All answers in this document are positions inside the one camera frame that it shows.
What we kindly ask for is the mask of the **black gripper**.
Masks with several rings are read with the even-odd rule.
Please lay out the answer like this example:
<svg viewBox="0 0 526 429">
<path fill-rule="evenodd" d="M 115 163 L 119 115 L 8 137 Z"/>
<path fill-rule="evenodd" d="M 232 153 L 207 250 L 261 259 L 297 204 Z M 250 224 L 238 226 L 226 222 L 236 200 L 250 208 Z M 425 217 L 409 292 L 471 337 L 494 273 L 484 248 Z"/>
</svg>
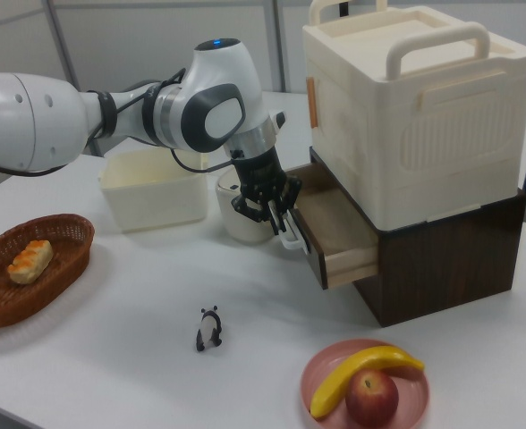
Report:
<svg viewBox="0 0 526 429">
<path fill-rule="evenodd" d="M 274 148 L 260 156 L 235 158 L 232 160 L 240 181 L 240 195 L 232 200 L 234 211 L 255 223 L 269 222 L 277 236 L 279 228 L 269 206 L 249 202 L 276 200 L 276 211 L 280 223 L 294 207 L 300 193 L 302 181 L 298 177 L 287 177 Z"/>
</svg>

